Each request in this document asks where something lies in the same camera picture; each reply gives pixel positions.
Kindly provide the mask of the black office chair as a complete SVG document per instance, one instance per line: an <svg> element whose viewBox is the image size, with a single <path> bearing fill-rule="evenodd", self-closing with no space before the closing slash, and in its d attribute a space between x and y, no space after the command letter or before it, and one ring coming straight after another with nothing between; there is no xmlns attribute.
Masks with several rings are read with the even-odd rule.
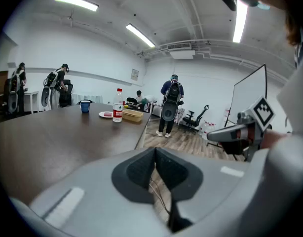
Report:
<svg viewBox="0 0 303 237"><path fill-rule="evenodd" d="M187 124L188 130L190 130L192 133L196 133L196 127L200 125L200 121L202 119L202 116L204 113L209 110L209 105L205 105L204 110L196 117L195 120L193 120L194 112L189 111L189 114L187 114L186 117L183 117L183 121Z"/></svg>

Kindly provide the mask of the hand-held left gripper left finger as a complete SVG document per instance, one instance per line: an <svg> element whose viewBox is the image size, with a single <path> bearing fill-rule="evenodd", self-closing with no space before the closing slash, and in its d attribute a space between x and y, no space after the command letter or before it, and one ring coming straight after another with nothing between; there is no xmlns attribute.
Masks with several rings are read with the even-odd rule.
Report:
<svg viewBox="0 0 303 237"><path fill-rule="evenodd" d="M53 237L168 237L149 192L154 149L87 163L41 192L31 210Z"/></svg>

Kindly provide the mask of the white ceiling air conditioner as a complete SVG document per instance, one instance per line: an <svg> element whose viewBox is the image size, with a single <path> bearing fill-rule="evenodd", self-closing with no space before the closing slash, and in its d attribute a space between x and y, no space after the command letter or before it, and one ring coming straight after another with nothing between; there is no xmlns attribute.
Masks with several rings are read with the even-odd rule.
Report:
<svg viewBox="0 0 303 237"><path fill-rule="evenodd" d="M192 49L190 42L170 44L167 49L175 60L193 59L195 56L195 50Z"/></svg>

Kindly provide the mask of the gray backpack rig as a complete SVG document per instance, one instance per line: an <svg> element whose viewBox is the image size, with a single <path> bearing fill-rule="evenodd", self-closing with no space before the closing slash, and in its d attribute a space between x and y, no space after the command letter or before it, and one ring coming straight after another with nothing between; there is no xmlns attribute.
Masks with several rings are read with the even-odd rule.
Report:
<svg viewBox="0 0 303 237"><path fill-rule="evenodd" d="M166 94L164 96L164 102L162 104L161 116L166 122L174 120L177 113L180 98L180 84L172 80L170 87L166 91Z"/></svg>
<svg viewBox="0 0 303 237"><path fill-rule="evenodd" d="M43 107L46 107L48 105L48 102L51 98L50 95L51 91L57 85L57 77L58 77L58 72L55 70L51 72L43 81L43 91L41 95L41 104Z"/></svg>
<svg viewBox="0 0 303 237"><path fill-rule="evenodd" d="M18 91L20 89L20 77L16 71L13 72L9 80L8 88L8 112L14 113L18 106Z"/></svg>

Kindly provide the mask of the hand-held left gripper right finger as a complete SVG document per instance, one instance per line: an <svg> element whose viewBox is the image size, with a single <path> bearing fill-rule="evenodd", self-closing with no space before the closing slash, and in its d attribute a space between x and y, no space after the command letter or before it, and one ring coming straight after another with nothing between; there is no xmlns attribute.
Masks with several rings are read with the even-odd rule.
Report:
<svg viewBox="0 0 303 237"><path fill-rule="evenodd" d="M248 166L156 148L155 167L171 193L170 231L181 231L207 216L226 199Z"/></svg>

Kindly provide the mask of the cream rectangular plastic tray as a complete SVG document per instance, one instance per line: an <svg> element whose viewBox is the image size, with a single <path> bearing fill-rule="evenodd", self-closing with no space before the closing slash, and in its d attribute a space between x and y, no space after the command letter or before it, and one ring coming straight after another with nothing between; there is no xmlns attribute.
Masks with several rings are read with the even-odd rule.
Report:
<svg viewBox="0 0 303 237"><path fill-rule="evenodd" d="M122 118L132 121L132 122L140 122L143 118L144 114L142 112L136 111L136 110L131 110L125 108L122 111Z"/></svg>

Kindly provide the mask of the person's right hand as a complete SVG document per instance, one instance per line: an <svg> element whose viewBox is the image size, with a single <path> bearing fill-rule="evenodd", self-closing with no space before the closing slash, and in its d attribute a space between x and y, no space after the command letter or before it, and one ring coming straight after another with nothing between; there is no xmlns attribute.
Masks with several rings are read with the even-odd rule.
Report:
<svg viewBox="0 0 303 237"><path fill-rule="evenodd" d="M255 127L246 126L236 131L236 137L239 140L245 141L248 145L252 145L255 140Z"/></svg>

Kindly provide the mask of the person's right forearm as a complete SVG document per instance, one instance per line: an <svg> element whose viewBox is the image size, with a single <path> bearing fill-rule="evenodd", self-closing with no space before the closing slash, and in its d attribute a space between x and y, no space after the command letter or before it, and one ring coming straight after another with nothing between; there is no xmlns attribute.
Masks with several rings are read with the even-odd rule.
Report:
<svg viewBox="0 0 303 237"><path fill-rule="evenodd" d="M287 137L289 133L279 133L271 129L265 131L260 149L269 149L274 146L280 139Z"/></svg>

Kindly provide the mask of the white draped table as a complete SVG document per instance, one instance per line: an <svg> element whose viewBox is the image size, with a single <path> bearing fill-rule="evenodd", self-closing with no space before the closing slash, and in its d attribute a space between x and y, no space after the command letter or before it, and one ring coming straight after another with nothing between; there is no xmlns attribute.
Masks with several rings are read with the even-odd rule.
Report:
<svg viewBox="0 0 303 237"><path fill-rule="evenodd" d="M72 105L78 105L79 102L83 100L92 101L93 103L103 103L102 95L72 93L71 98L72 98Z"/></svg>

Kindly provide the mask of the white board on stand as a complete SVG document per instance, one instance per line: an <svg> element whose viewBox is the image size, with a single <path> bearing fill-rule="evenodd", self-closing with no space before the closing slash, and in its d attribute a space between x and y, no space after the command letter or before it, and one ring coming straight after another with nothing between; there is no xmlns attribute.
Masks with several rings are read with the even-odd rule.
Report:
<svg viewBox="0 0 303 237"><path fill-rule="evenodd" d="M233 96L224 127L236 124L237 114L250 107L260 96L267 98L266 65L256 69L233 87Z"/></svg>

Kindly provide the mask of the dark wooden table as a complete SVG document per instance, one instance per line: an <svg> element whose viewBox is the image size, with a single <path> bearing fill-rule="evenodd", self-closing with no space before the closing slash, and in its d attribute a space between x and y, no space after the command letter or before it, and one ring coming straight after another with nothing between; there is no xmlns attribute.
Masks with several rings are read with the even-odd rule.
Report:
<svg viewBox="0 0 303 237"><path fill-rule="evenodd" d="M43 111L0 123L0 183L9 197L29 204L40 192L80 166L139 147L150 119L113 122L92 103Z"/></svg>

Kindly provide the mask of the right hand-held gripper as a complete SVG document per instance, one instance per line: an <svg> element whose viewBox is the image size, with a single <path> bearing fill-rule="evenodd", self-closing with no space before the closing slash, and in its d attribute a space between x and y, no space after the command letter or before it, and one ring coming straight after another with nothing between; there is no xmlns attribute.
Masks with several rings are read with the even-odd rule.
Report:
<svg viewBox="0 0 303 237"><path fill-rule="evenodd" d="M242 155L245 161L251 161L254 153L260 149L265 131L275 117L273 109L262 96L248 109L237 114L237 123L234 126L224 127L207 134L209 141L220 142L228 155ZM237 132L246 126L255 127L255 140L252 145L239 140Z"/></svg>

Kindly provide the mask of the long ceiling light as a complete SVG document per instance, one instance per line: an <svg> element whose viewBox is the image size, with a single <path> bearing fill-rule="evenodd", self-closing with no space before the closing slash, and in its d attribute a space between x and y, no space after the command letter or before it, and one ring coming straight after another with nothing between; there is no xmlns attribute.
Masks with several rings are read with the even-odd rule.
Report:
<svg viewBox="0 0 303 237"><path fill-rule="evenodd" d="M64 2L75 6L83 7L94 12L97 11L99 7L98 5L85 0L54 0L54 1Z"/></svg>
<svg viewBox="0 0 303 237"><path fill-rule="evenodd" d="M237 0L236 5L236 23L232 41L235 43L240 43L245 28L248 5L246 5L242 0Z"/></svg>
<svg viewBox="0 0 303 237"><path fill-rule="evenodd" d="M126 26L126 29L129 30L130 32L132 32L134 35L136 35L139 39L141 39L149 47L151 47L151 48L155 47L155 44L132 24L128 24Z"/></svg>

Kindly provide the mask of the clear water bottle red cap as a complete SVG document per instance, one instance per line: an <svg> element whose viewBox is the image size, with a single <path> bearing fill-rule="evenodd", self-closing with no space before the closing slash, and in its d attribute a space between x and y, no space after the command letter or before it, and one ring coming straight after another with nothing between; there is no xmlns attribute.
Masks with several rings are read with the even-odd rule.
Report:
<svg viewBox="0 0 303 237"><path fill-rule="evenodd" d="M122 111L123 111L122 89L118 88L113 100L113 122L122 121Z"/></svg>

